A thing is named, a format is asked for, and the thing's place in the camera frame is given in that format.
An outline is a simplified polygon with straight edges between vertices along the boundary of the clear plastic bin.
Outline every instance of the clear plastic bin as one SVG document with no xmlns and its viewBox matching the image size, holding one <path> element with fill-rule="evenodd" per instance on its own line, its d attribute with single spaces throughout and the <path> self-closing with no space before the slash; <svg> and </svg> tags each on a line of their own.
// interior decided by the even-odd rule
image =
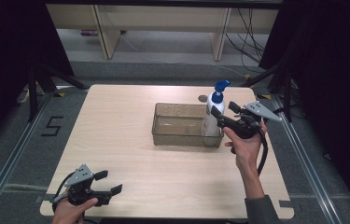
<svg viewBox="0 0 350 224">
<path fill-rule="evenodd" d="M 155 145 L 219 147 L 220 136 L 201 136 L 206 105 L 155 105 L 152 134 Z"/>
</svg>

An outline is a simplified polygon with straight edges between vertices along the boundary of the sleeve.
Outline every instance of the sleeve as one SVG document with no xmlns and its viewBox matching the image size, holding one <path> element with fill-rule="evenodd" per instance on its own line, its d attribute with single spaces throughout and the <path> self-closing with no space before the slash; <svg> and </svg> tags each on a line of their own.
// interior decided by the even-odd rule
<svg viewBox="0 0 350 224">
<path fill-rule="evenodd" d="M 245 199 L 248 222 L 250 224 L 280 224 L 283 223 L 273 208 L 270 196 L 260 199 Z"/>
</svg>

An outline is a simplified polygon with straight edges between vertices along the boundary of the bottle cap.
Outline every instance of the bottle cap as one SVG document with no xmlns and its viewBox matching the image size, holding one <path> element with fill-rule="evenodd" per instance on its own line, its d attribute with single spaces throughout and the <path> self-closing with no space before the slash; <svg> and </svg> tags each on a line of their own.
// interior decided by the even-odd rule
<svg viewBox="0 0 350 224">
<path fill-rule="evenodd" d="M 215 86 L 215 92 L 212 94 L 212 101 L 215 104 L 219 104 L 223 102 L 223 94 L 222 92 L 225 90 L 226 87 L 230 85 L 230 82 L 228 80 L 224 81 L 218 81 Z"/>
<path fill-rule="evenodd" d="M 231 83 L 228 80 L 218 81 L 216 82 L 215 90 L 222 92 L 228 87 Z"/>
</svg>

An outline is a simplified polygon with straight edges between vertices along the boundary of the white spray bottle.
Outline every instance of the white spray bottle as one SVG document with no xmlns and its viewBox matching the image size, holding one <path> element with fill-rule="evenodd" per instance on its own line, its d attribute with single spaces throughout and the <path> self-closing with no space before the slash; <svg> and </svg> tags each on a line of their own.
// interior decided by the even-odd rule
<svg viewBox="0 0 350 224">
<path fill-rule="evenodd" d="M 203 124 L 201 128 L 201 136 L 219 136 L 220 128 L 217 126 L 217 119 L 211 114 L 213 105 L 224 114 L 224 92 L 225 88 L 230 85 L 228 80 L 218 81 L 215 86 L 215 91 L 210 93 L 207 99 L 206 114 L 203 118 Z"/>
</svg>

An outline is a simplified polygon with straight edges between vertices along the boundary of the human hand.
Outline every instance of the human hand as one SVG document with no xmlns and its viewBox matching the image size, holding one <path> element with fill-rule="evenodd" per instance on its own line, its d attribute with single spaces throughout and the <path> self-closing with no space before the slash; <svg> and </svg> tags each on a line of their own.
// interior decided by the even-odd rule
<svg viewBox="0 0 350 224">
<path fill-rule="evenodd" d="M 261 120 L 261 129 L 267 132 L 267 127 Z M 257 157 L 261 147 L 261 137 L 258 133 L 249 139 L 240 138 L 232 129 L 223 128 L 223 132 L 230 138 L 231 142 L 225 143 L 226 147 L 234 147 L 236 154 L 236 166 L 241 174 L 257 171 Z"/>
<path fill-rule="evenodd" d="M 263 120 L 261 121 L 261 129 L 264 133 L 267 132 Z M 223 128 L 223 132 L 232 140 L 232 142 L 225 143 L 225 146 L 234 147 L 235 149 L 236 166 L 244 180 L 246 198 L 263 198 L 265 193 L 257 171 L 257 157 L 261 147 L 261 137 L 256 133 L 249 139 L 242 139 L 228 127 Z"/>
<path fill-rule="evenodd" d="M 97 198 L 87 200 L 81 205 L 72 205 L 66 198 L 61 199 L 56 207 L 52 224 L 74 224 L 84 222 L 84 212 L 98 203 Z"/>
</svg>

